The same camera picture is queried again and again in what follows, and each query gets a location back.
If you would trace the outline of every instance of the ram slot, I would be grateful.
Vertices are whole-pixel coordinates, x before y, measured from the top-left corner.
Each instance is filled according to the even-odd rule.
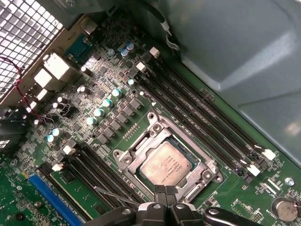
[[[230,154],[230,156],[233,157],[237,162],[242,160],[242,156],[237,151],[234,151],[233,147],[220,136],[218,131],[210,127],[210,124],[207,122],[204,122],[200,114],[196,113],[192,108],[189,108],[186,101],[184,102],[181,100],[181,98],[177,97],[181,94],[175,93],[174,90],[171,89],[169,83],[159,80],[158,77],[152,77],[151,82],[155,84],[157,92],[160,90],[162,93],[164,93],[164,95],[168,96],[169,101],[178,107],[181,112],[189,117],[196,125],[198,125],[205,136],[211,137],[212,140],[223,149],[223,151]]]
[[[232,120],[230,120],[225,113],[223,113],[213,102],[206,96],[205,94],[196,90],[192,85],[190,85],[185,79],[179,76],[175,71],[173,71],[170,67],[167,66],[166,62],[161,62],[159,67],[162,70],[167,71],[171,76],[174,76],[180,83],[186,85],[186,89],[193,90],[193,95],[197,96],[198,99],[204,104],[208,109],[216,114],[218,119],[225,124],[233,133],[237,134],[238,137],[243,139],[250,146],[254,146],[257,143],[246,133],[244,132],[238,125],[236,125]]]
[[[212,116],[206,109],[204,109],[204,106],[200,105],[200,100],[195,97],[195,94],[193,90],[188,89],[184,84],[180,83],[177,79],[175,79],[171,72],[168,70],[168,68],[164,68],[164,71],[161,70],[161,68],[157,66],[152,67],[152,71],[159,75],[157,76],[158,80],[162,80],[165,84],[168,84],[170,89],[173,90],[173,93],[175,94],[175,97],[181,101],[180,98],[183,98],[185,102],[187,102],[190,105],[190,108],[192,108],[195,112],[198,112],[202,115],[213,127],[213,129],[216,129],[223,137],[226,139],[226,142],[230,143],[231,146],[233,146],[233,150],[239,150],[247,157],[251,157],[252,160],[258,160],[258,156],[256,153],[253,153],[250,155],[250,150],[246,147],[244,144],[244,141],[241,140],[236,134],[234,134],[231,131],[228,131],[224,127],[224,123],[221,123],[220,120],[218,120],[217,117]]]
[[[90,221],[91,217],[89,217],[81,207],[57,184],[57,182],[50,176],[53,172],[51,166],[47,166],[48,163],[43,163],[38,167],[38,172],[40,172],[56,189],[60,194],[64,197],[64,199],[75,208],[75,210],[84,218],[85,221]]]
[[[99,184],[95,181],[95,178],[93,178],[87,170],[79,166],[80,163],[74,161],[71,162],[68,165],[68,169],[76,176],[78,176],[81,181],[91,190],[92,193],[94,193],[99,200],[101,200],[110,210],[113,210],[114,208],[118,207],[118,205],[115,204],[114,201],[112,201],[111,197],[104,197],[100,192],[97,192],[94,189],[94,186],[99,186]]]
[[[122,196],[122,197],[125,197],[127,198],[126,196],[124,196],[124,194],[122,193],[121,191],[121,188],[117,187],[111,180],[110,178],[108,178],[104,172],[99,168],[97,167],[94,163],[93,163],[93,160],[92,159],[89,159],[87,156],[84,156],[84,153],[82,155],[79,156],[79,159],[81,160],[81,162],[83,164],[85,164],[85,166],[87,167],[87,169],[89,169],[89,171],[93,174],[93,176],[95,178],[98,178],[99,180],[101,180],[102,182],[105,182],[104,183],[104,186],[102,186],[103,189],[105,189],[106,191],[110,191],[112,193],[115,193],[119,196]],[[131,205],[129,205],[128,203],[126,202],[123,202],[123,201],[120,201],[118,200],[119,202],[121,202],[121,204],[123,206],[128,206],[128,207],[132,207]]]
[[[138,203],[144,203],[144,200],[136,193],[136,191],[132,189],[117,173],[115,173],[95,152],[91,151],[88,147],[83,147],[83,151],[81,153],[90,159],[110,181],[112,181],[117,187],[121,188],[128,198]]]

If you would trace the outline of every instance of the red wire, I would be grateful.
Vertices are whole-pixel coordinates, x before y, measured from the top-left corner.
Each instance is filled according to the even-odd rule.
[[[25,95],[24,95],[24,94],[21,92],[21,90],[19,89],[19,86],[18,86],[18,85],[20,84],[20,82],[21,82],[21,80],[22,80],[22,77],[23,77],[20,67],[18,67],[12,60],[10,60],[10,59],[7,58],[7,57],[0,56],[0,59],[2,59],[3,61],[9,62],[11,65],[13,65],[13,66],[16,68],[17,73],[18,73],[18,75],[20,76],[20,78],[18,78],[18,79],[16,80],[16,82],[15,82],[15,84],[14,84],[14,87],[15,87],[15,89],[18,91],[19,95],[22,97],[22,101],[23,101],[23,102],[26,104],[26,106],[31,110],[30,113],[34,114],[36,117],[39,118],[40,116],[39,116],[38,114],[36,114],[36,113],[32,110],[32,108],[30,107],[30,104],[28,103],[27,98],[25,97]]]

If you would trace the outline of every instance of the pcie slot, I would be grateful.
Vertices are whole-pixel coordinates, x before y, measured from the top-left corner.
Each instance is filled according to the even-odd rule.
[[[102,160],[95,152],[91,151],[88,147],[83,147],[83,152],[89,155],[90,159],[96,163],[96,165],[101,168],[108,178],[114,181],[114,183],[122,188],[122,190],[130,197],[133,201],[138,203],[144,203],[145,201],[132,189],[118,174],[116,174],[106,163]]]
[[[38,176],[32,175],[28,180],[40,191],[43,196],[52,204],[53,207],[69,222],[72,226],[80,226],[82,222],[78,217],[63,203],[62,200],[45,184]]]
[[[141,78],[140,85],[142,88],[148,92],[152,97],[154,97],[165,109],[167,109],[183,126],[185,126],[194,137],[200,140],[209,150],[211,150],[218,158],[220,158],[228,167],[233,169],[238,175],[242,176],[244,172],[238,169],[236,164],[232,161],[232,158],[219,151],[219,146],[216,143],[211,143],[203,134],[200,134],[199,130],[191,124],[191,122],[185,118],[179,111],[175,109],[175,105],[171,105],[167,102],[167,98],[163,98],[158,92],[156,92],[155,87],[146,80]]]
[[[121,206],[121,203],[113,197],[106,196],[104,197],[101,193],[95,191],[94,187],[99,186],[106,189],[106,186],[103,182],[95,178],[91,171],[89,171],[79,160],[74,160],[69,165],[72,172],[75,174],[90,188],[90,190],[102,201],[104,202],[111,210]]]
[[[50,176],[52,173],[51,167],[48,168],[45,166],[45,164],[41,164],[38,168],[38,171],[46,177],[46,179],[59,191],[59,193],[62,194],[64,199],[74,208],[76,208],[76,211],[84,218],[86,221],[90,221],[91,217],[89,217],[82,209],[81,207],[57,184],[55,180]]]
[[[192,85],[185,81],[181,76],[178,76],[172,68],[168,67],[166,63],[160,65],[164,71],[168,72],[171,76],[174,76],[174,79],[178,80],[180,83],[185,84],[185,89],[189,89],[190,92],[193,92],[193,95],[198,97],[198,99],[203,103],[208,109],[216,114],[219,120],[225,124],[230,130],[236,133],[241,139],[243,139],[249,145],[256,145],[257,143],[245,133],[238,125],[236,125],[232,120],[230,120],[206,95],[196,90]]]
[[[106,182],[106,183],[105,183],[105,186],[106,186],[105,189],[106,189],[107,191],[113,192],[113,193],[115,193],[115,194],[117,194],[117,195],[119,195],[119,196],[125,197],[124,194],[123,194],[122,191],[121,191],[121,188],[117,187],[117,186],[110,180],[110,178],[108,178],[108,177],[103,173],[103,171],[93,163],[93,160],[92,160],[92,159],[89,159],[87,156],[84,157],[83,155],[84,155],[84,153],[83,153],[81,156],[79,156],[79,159],[85,164],[85,166],[86,166],[87,168],[89,168],[89,170],[91,171],[91,173],[92,173],[95,177],[97,177],[98,179],[101,179],[101,181],[105,181],[105,182]],[[131,207],[131,205],[129,205],[129,204],[126,203],[126,202],[122,202],[122,201],[120,201],[120,202],[121,202],[122,205],[124,205],[124,206]]]
[[[219,145],[225,152],[230,153],[231,157],[233,157],[237,162],[240,162],[242,156],[236,150],[234,150],[227,141],[220,137],[215,129],[209,128],[209,125],[203,122],[194,111],[189,109],[187,104],[183,103],[181,99],[178,99],[176,96],[179,94],[172,93],[173,90],[170,88],[168,83],[166,84],[157,77],[152,79],[151,82],[156,85],[156,91],[164,93],[170,102],[176,105],[185,115],[187,115],[187,117],[197,124],[201,130],[203,130],[205,136],[211,137],[213,141],[216,142],[217,145]]]
[[[222,125],[223,123],[220,123],[217,118],[213,117],[208,111],[206,111],[203,107],[198,105],[198,99],[193,100],[191,96],[189,96],[190,90],[187,92],[184,92],[183,90],[187,88],[183,84],[179,84],[177,82],[170,82],[170,73],[168,70],[165,70],[164,72],[159,71],[156,67],[153,67],[153,71],[156,73],[157,78],[162,80],[165,84],[168,84],[168,86],[173,90],[174,96],[176,98],[183,97],[185,98],[185,101],[189,103],[190,107],[195,110],[195,112],[200,113],[212,126],[215,128],[220,134],[222,134],[226,139],[228,143],[231,143],[234,147],[233,149],[237,149],[241,151],[245,156],[249,156],[250,150],[242,143],[242,140],[239,140],[237,136],[235,136],[230,131],[227,131]]]

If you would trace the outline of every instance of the green circuit board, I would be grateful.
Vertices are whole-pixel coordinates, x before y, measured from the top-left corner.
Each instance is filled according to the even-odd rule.
[[[264,226],[301,225],[300,218],[287,224],[280,221],[271,212],[271,204],[277,197],[290,197],[296,200],[296,202],[301,202],[301,170],[248,122],[233,111],[199,78],[185,68],[173,55],[158,46],[149,36],[143,33],[142,35],[141,33],[133,33],[132,28],[133,25],[130,19],[126,18],[122,13],[116,13],[100,26],[94,35],[89,38],[88,42],[85,41],[83,44],[83,42],[76,41],[71,47],[72,49],[76,49],[79,46],[87,49],[85,44],[87,46],[92,45],[93,48],[91,48],[90,54],[82,56],[84,59],[78,55],[70,57],[72,51],[70,49],[66,51],[65,57],[69,57],[74,64],[86,61],[85,65],[87,68],[90,68],[93,76],[88,77],[83,75],[74,84],[67,85],[60,94],[43,107],[42,113],[53,111],[51,103],[58,96],[63,96],[68,98],[77,108],[77,112],[71,118],[60,118],[56,122],[55,126],[61,128],[64,135],[55,144],[50,144],[46,141],[47,135],[51,133],[52,125],[41,125],[33,127],[29,131],[26,139],[20,144],[20,148],[16,150],[13,156],[2,157],[0,164],[0,189],[2,190],[0,197],[0,226],[7,225],[7,223],[18,225],[15,218],[15,214],[18,212],[26,216],[25,221],[20,221],[20,225],[68,225],[25,178],[35,173],[37,167],[44,162],[48,162],[51,165],[57,163],[57,158],[62,148],[70,139],[74,139],[77,143],[86,143],[91,150],[94,150],[110,166],[120,177],[120,180],[130,185],[145,202],[152,201],[152,197],[149,196],[152,191],[151,183],[145,182],[149,186],[149,190],[141,190],[134,183],[131,183],[127,177],[118,171],[113,151],[116,149],[127,150],[146,130],[149,126],[147,114],[153,108],[159,114],[174,121],[183,131],[187,131],[185,126],[177,121],[155,99],[152,100],[153,103],[151,105],[148,99],[140,96],[139,92],[141,90],[139,86],[132,88],[127,85],[130,69],[153,46],[156,46],[160,50],[161,55],[174,71],[180,74],[197,90],[208,90],[208,93],[214,97],[214,104],[224,114],[252,137],[252,139],[256,140],[258,144],[272,150],[277,155],[273,161],[268,162],[264,171],[258,176],[253,177],[252,181],[248,183],[233,173],[223,162],[223,159],[217,157],[210,148],[187,132],[198,146],[216,160],[224,178],[224,181],[220,184],[210,183],[194,198],[192,203],[197,210],[203,212],[207,207],[215,206],[234,212]],[[128,59],[123,59],[120,51],[129,40],[134,43],[137,49]],[[109,49],[113,49],[115,54],[109,55]],[[91,94],[79,94],[76,90],[81,85],[85,85],[91,89]],[[122,98],[111,96],[111,91],[114,88],[122,91]],[[103,100],[106,98],[109,98],[113,102],[114,107],[111,109],[104,108],[106,116],[98,118],[97,126],[88,126],[86,124],[87,117],[92,117],[93,111],[101,107]],[[116,135],[108,143],[103,144],[98,139],[99,134],[97,132],[103,133],[105,128],[117,119],[118,114],[124,112],[122,106],[128,105],[132,100],[137,100],[142,107],[137,109],[135,114],[127,117],[128,122],[116,131]],[[51,178],[80,206],[81,210],[90,219],[94,219],[109,211],[105,203],[99,200],[97,195],[77,175],[74,175],[70,183],[66,183],[62,175],[63,172],[53,172],[50,174]],[[295,185],[286,185],[286,178],[293,178]],[[40,209],[35,208],[34,203],[36,201],[41,201],[43,207]],[[103,213],[96,211],[96,206],[101,206]]]

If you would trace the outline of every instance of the black ram slot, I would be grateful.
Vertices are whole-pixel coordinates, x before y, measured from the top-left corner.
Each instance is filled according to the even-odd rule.
[[[197,128],[192,125],[188,119],[186,119],[179,111],[175,109],[175,106],[169,104],[159,92],[156,92],[155,87],[144,80],[145,78],[140,79],[140,85],[142,88],[148,92],[152,97],[154,97],[165,109],[167,109],[183,126],[185,126],[197,139],[199,139],[204,145],[208,147],[220,160],[222,160],[226,165],[231,169],[236,168],[236,164],[225,155],[223,152],[218,151],[219,147],[216,143],[211,143],[207,138],[202,136]]]
[[[200,93],[196,90],[192,85],[190,85],[185,79],[179,76],[172,68],[168,67],[166,63],[162,62],[161,65],[163,70],[168,70],[172,73],[178,81],[182,84],[187,85],[190,90],[194,91],[194,95],[198,96],[200,100],[203,100],[202,103],[205,104],[211,111],[213,111],[222,122],[224,122],[234,133],[237,133],[239,137],[245,140],[246,143],[250,145],[256,145],[257,143],[246,134],[238,125],[236,125],[232,120],[230,120],[208,97],[206,97],[203,93]]]
[[[56,183],[55,180],[50,176],[50,174],[53,172],[52,169],[47,167],[46,165],[41,164],[38,167],[38,170],[41,174],[43,174],[47,180],[62,194],[64,199],[72,206],[75,208],[75,210],[83,217],[85,221],[90,221],[92,220],[91,217],[89,217],[78,204]]]
[[[114,183],[128,195],[133,201],[138,203],[144,203],[145,201],[136,193],[134,189],[132,189],[117,173],[115,173],[103,159],[101,159],[95,152],[93,152],[87,146],[83,146],[82,150],[84,153],[89,155],[90,159],[97,164],[99,168],[107,175],[108,178],[113,180]]]
[[[92,185],[92,189],[94,189],[94,186],[98,186],[107,191],[110,190],[109,189],[110,186],[108,185],[108,183],[106,181],[100,180],[96,175],[94,175],[92,170],[90,168],[88,168],[88,166],[85,165],[85,163],[83,163],[80,160],[75,160],[74,162],[76,163],[77,169],[79,169],[79,171],[84,174],[85,178],[88,179],[88,181]],[[114,208],[122,206],[122,204],[120,203],[120,201],[118,199],[116,199],[112,196],[107,196],[107,195],[105,197],[106,197],[106,200],[108,200]]]
[[[162,80],[159,81],[157,77],[152,79],[151,82],[156,85],[157,92],[160,90],[162,93],[164,93],[168,97],[169,101],[173,102],[174,105],[176,105],[185,115],[187,115],[187,117],[189,117],[205,132],[206,136],[211,137],[224,151],[228,152],[231,157],[238,162],[243,159],[242,156],[227,141],[223,139],[223,137],[220,137],[220,134],[218,134],[215,129],[210,129],[209,125],[203,122],[195,112],[191,111],[187,105],[178,99],[176,97],[178,94],[171,94],[173,90],[170,88],[169,84],[166,84]]]
[[[94,183],[89,177],[87,177],[86,173],[77,167],[74,163],[70,163],[68,165],[68,170],[70,170],[74,175],[80,178],[80,180],[90,189],[90,191],[96,195],[96,197],[101,200],[110,210],[116,208],[113,203],[111,203],[110,198],[105,198],[101,193],[94,189]]]
[[[187,93],[184,92],[184,89],[187,89],[183,84],[179,84],[178,82],[170,82],[170,76],[166,73],[168,71],[160,71],[157,69],[158,67],[153,67],[153,72],[155,74],[159,74],[160,76],[157,76],[158,79],[161,79],[165,84],[168,84],[171,89],[174,90],[175,97],[183,97],[185,101],[193,108],[196,112],[199,112],[213,127],[215,127],[229,142],[232,143],[233,146],[235,146],[238,150],[240,150],[244,155],[248,156],[250,153],[250,150],[241,143],[242,140],[240,140],[237,136],[235,136],[233,133],[227,131],[222,125],[223,123],[220,123],[215,117],[213,117],[206,109],[203,107],[196,105],[198,102],[194,102],[194,100],[189,96],[188,93],[192,93],[191,90],[187,90]]]
[[[104,172],[99,168],[97,167],[95,164],[93,164],[93,160],[92,159],[89,159],[87,156],[84,157],[84,153],[82,153],[81,156],[79,156],[79,159],[85,164],[85,166],[87,168],[89,168],[89,170],[92,172],[92,174],[97,177],[97,178],[101,178],[101,181],[106,181],[105,185],[106,185],[106,188],[105,190],[109,191],[109,192],[112,192],[112,193],[115,193],[119,196],[122,196],[124,198],[128,198],[126,197],[122,192],[121,192],[121,188],[117,187],[111,180],[110,178],[108,178]],[[128,207],[132,207],[129,203],[126,203],[126,202],[123,202],[123,201],[120,201],[124,206],[128,206]]]

